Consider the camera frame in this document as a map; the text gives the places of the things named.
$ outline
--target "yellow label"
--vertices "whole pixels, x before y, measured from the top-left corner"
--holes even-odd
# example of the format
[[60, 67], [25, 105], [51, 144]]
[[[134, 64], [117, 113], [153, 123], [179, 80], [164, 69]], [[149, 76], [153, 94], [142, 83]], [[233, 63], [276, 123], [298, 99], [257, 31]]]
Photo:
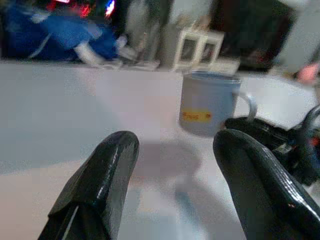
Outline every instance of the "yellow label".
[[182, 111], [182, 119], [186, 122], [210, 123], [212, 113], [209, 111]]

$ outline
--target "mug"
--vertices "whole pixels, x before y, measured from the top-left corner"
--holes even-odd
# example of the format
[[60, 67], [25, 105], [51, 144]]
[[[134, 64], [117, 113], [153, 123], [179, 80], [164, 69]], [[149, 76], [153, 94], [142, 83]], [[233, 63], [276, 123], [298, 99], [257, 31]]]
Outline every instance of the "mug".
[[183, 76], [180, 126], [204, 137], [214, 137], [234, 114], [238, 96], [249, 104], [247, 121], [257, 114], [255, 99], [239, 91], [241, 80], [208, 71], [193, 71]]

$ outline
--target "blurry background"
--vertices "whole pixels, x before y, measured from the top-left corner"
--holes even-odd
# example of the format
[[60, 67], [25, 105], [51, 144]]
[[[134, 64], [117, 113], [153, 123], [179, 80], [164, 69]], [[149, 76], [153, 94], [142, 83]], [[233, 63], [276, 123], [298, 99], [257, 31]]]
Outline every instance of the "blurry background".
[[[6, 52], [13, 38], [8, 37], [13, 2], [1, 0], [2, 57], [30, 59], [30, 52]], [[293, 74], [320, 55], [320, 0], [16, 0], [15, 5], [106, 26], [116, 49], [98, 55], [129, 64], [152, 61], [173, 70], [228, 74], [277, 66]], [[31, 30], [23, 31], [30, 36]], [[86, 62], [79, 55], [63, 60]]]

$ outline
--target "table surface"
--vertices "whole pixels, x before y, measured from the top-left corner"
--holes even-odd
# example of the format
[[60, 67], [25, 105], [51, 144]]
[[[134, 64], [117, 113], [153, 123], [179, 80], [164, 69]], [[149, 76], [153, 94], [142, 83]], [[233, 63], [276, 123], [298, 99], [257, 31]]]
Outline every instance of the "table surface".
[[[0, 239], [36, 239], [69, 177], [119, 130], [140, 141], [119, 240], [245, 239], [213, 139], [178, 125], [179, 73], [14, 63], [0, 71]], [[287, 129], [317, 104], [312, 88], [242, 80], [258, 117]], [[239, 99], [235, 115], [247, 112]]]

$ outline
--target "blue cloth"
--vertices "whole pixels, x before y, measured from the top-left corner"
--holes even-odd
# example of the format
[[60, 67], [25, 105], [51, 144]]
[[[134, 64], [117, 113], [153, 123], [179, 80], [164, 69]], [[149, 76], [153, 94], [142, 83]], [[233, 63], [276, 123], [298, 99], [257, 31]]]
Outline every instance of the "blue cloth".
[[99, 34], [94, 35], [83, 18], [49, 15], [17, 4], [7, 8], [3, 20], [9, 58], [73, 61], [78, 58], [74, 48], [80, 43], [88, 43], [105, 59], [117, 56], [114, 34], [103, 24], [96, 26]]

